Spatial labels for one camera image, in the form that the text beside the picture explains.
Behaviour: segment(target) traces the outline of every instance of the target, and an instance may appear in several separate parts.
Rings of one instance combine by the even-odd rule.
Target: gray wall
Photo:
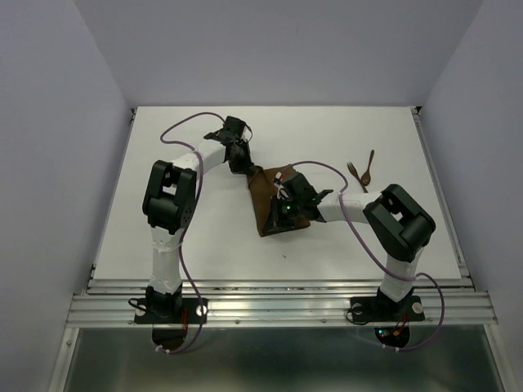
[[[46,390],[130,118],[71,1],[3,1],[0,37],[0,389]]]
[[[421,105],[480,0],[75,0],[132,105]]]
[[[422,123],[467,264],[523,370],[523,2],[488,0]]]

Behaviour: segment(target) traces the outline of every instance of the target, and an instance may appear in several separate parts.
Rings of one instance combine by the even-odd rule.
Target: metal frame
[[[499,325],[485,325],[485,333],[489,341],[492,356],[498,369],[499,378],[506,392],[517,392],[519,389],[516,373],[508,357],[507,347],[503,342]]]
[[[460,279],[441,279],[438,282],[445,295],[445,325],[484,325],[503,388],[509,392],[516,391],[516,378],[499,333],[494,308],[488,293],[476,292],[474,288],[427,148],[418,111],[411,108],[411,113],[461,273]],[[354,327],[345,320],[345,310],[349,308],[350,299],[353,296],[374,295],[380,282],[378,280],[204,280],[198,281],[197,285],[202,296],[210,300],[208,322],[205,327]],[[150,327],[134,324],[134,311],[127,304],[131,296],[145,294],[147,283],[145,280],[91,279],[86,291],[82,295],[74,296],[52,375],[50,391],[62,391],[65,388],[80,328]],[[427,320],[420,324],[427,326],[437,324],[440,317],[440,298],[436,289],[426,280],[417,281],[415,286],[416,293],[422,298],[427,316]],[[183,295],[194,296],[194,291],[187,282],[184,282]]]
[[[125,140],[125,148],[123,149],[123,155],[122,155],[122,158],[118,165],[118,176],[116,177],[116,184],[118,184],[118,181],[120,180],[120,176],[122,175],[123,161],[125,160],[125,153],[127,152],[127,147],[129,146],[129,141],[131,141],[132,128],[134,127],[134,121],[136,119],[137,112],[138,112],[138,108],[131,109],[132,116],[131,116],[131,122],[129,124],[129,133],[127,134],[127,139]],[[107,214],[105,216],[104,228],[101,231],[102,234],[105,233],[105,231],[107,230],[107,225],[109,224],[109,216],[110,216],[111,208],[113,207],[114,196],[116,196],[116,188],[117,187],[115,185],[114,189],[113,189],[113,194],[111,195],[109,209],[107,210]],[[101,245],[102,245],[102,241],[100,240],[100,242],[98,243],[98,248],[96,249],[95,260],[92,263],[91,278],[94,278],[94,276],[95,276],[95,268],[96,268],[96,263],[98,262],[98,256],[100,255]]]
[[[65,388],[79,331],[78,328],[69,327],[66,327],[64,330],[55,369],[52,372],[51,383],[49,384],[49,392],[62,391]]]

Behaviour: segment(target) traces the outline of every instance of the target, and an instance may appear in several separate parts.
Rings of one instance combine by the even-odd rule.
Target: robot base
[[[203,323],[207,322],[207,309],[208,299],[202,298],[203,301]],[[140,298],[136,301],[136,304],[140,307],[147,306],[147,300]],[[200,324],[202,322],[201,312],[199,310],[198,298],[184,298],[181,303],[181,309],[176,314],[157,314],[155,312],[140,312],[139,310],[135,313],[134,322],[136,324],[182,324],[182,317],[187,310],[187,323],[188,324]]]
[[[419,322],[425,320],[422,301],[419,296],[408,296],[402,300],[401,307],[395,309],[383,304],[378,296],[356,296],[351,298],[349,310],[352,321],[357,324],[395,323],[406,314],[406,321]]]

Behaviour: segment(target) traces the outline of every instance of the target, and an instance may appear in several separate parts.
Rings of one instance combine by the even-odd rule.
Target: purple cable
[[[213,112],[200,112],[200,113],[197,113],[197,114],[193,114],[192,116],[189,116],[188,118],[185,118],[185,119],[181,120],[180,122],[177,122],[173,126],[169,127],[166,131],[164,131],[162,133],[162,135],[160,136],[160,140],[162,141],[162,143],[164,143],[166,145],[182,145],[182,146],[190,149],[194,153],[194,155],[196,155],[196,157],[198,158],[198,165],[199,165],[198,180],[199,180],[199,186],[198,186],[198,191],[196,192],[196,198],[194,200],[194,209],[196,209],[196,207],[198,206],[199,196],[202,193],[202,187],[203,187],[203,159],[202,159],[202,155],[198,151],[196,151],[195,147],[193,147],[192,145],[190,145],[188,143],[185,143],[183,141],[177,141],[177,140],[165,140],[164,137],[172,129],[178,127],[179,125],[181,125],[181,124],[191,120],[192,118],[195,118],[195,117],[198,117],[198,116],[202,116],[202,115],[205,115],[205,114],[218,117],[222,122],[224,122],[223,117],[220,116],[219,114],[216,114],[216,113],[213,113]],[[156,347],[156,349],[158,351],[161,351],[161,352],[163,352],[165,354],[169,354],[169,355],[171,355],[171,354],[180,354],[180,353],[183,353],[183,352],[187,351],[196,342],[196,340],[198,339],[198,336],[201,333],[202,328],[203,328],[203,300],[202,300],[202,296],[201,296],[198,288],[196,287],[196,283],[190,277],[189,270],[187,269],[187,266],[186,266],[186,261],[183,258],[183,252],[181,250],[181,248],[183,246],[183,239],[186,237],[187,230],[189,229],[189,226],[190,226],[191,222],[189,222],[189,225],[187,225],[186,229],[181,234],[180,242],[179,242],[180,246],[178,248],[178,255],[180,256],[181,268],[183,269],[183,272],[186,274],[187,280],[189,281],[189,283],[192,286],[194,292],[196,293],[196,296],[198,297],[198,303],[199,303],[200,309],[202,310],[202,318],[200,319],[198,330],[194,334],[192,340],[187,345],[185,345],[184,347],[182,347],[182,348],[180,348],[178,350],[174,350],[174,351],[169,350],[168,352],[165,349],[163,349],[163,348],[159,348],[159,346]]]
[[[441,316],[440,316],[440,321],[438,322],[438,325],[436,327],[436,330],[425,341],[422,341],[421,343],[419,343],[417,345],[413,345],[413,346],[410,346],[410,347],[406,347],[406,348],[403,348],[403,349],[397,349],[397,350],[398,351],[411,351],[411,350],[416,350],[416,349],[418,349],[420,347],[423,347],[429,341],[434,339],[434,337],[436,337],[436,335],[439,333],[439,331],[441,329],[441,326],[443,325],[443,319],[445,318],[445,298],[443,297],[443,292],[441,291],[440,285],[437,283],[437,281],[432,276],[430,276],[429,274],[426,274],[424,272],[417,273],[416,276],[412,277],[412,278],[406,278],[406,277],[403,277],[403,276],[399,276],[398,274],[394,274],[392,271],[390,271],[385,265],[383,265],[378,260],[378,258],[374,255],[373,251],[371,251],[369,246],[365,243],[365,241],[361,237],[360,233],[358,233],[358,230],[356,229],[356,227],[352,223],[351,218],[349,217],[349,213],[347,212],[347,210],[345,208],[345,205],[343,204],[343,192],[348,188],[349,181],[343,175],[343,173],[341,173],[338,169],[328,165],[327,163],[322,163],[322,162],[317,162],[317,161],[300,161],[300,162],[296,162],[296,163],[293,163],[291,165],[288,165],[282,171],[282,173],[285,172],[286,170],[288,170],[291,167],[295,167],[295,166],[302,165],[302,164],[305,164],[305,163],[311,163],[313,165],[319,165],[319,166],[322,166],[322,167],[327,167],[328,169],[330,169],[333,172],[337,173],[343,179],[343,182],[345,184],[339,190],[339,196],[338,196],[338,200],[340,202],[340,207],[342,208],[343,217],[345,218],[345,221],[347,222],[347,224],[351,228],[352,233],[354,233],[355,237],[358,239],[358,241],[360,242],[360,244],[363,247],[363,249],[367,252],[367,254],[372,259],[372,261],[374,261],[374,263],[380,268],[380,270],[382,270],[385,274],[391,276],[392,278],[395,278],[395,279],[398,279],[398,280],[402,280],[404,282],[413,282],[413,281],[416,280],[417,277],[424,276],[424,277],[428,278],[432,282],[432,284],[434,284],[434,286],[436,287],[436,290],[440,294],[440,299],[441,299]]]
[[[160,141],[162,143],[164,143],[165,145],[183,145],[184,147],[187,147],[194,151],[195,148],[192,145],[188,145],[187,143],[184,143],[183,141],[165,140],[164,138],[170,131],[172,131],[176,127],[179,127],[181,124],[187,123],[189,120],[192,120],[193,118],[197,118],[199,116],[205,116],[205,115],[217,117],[221,120],[221,123],[224,123],[226,121],[223,119],[223,117],[220,114],[216,114],[213,112],[199,112],[199,113],[193,114],[192,116],[189,116],[188,118],[184,118],[183,120],[177,122],[174,125],[171,125],[165,131],[163,131],[162,135],[160,135]]]

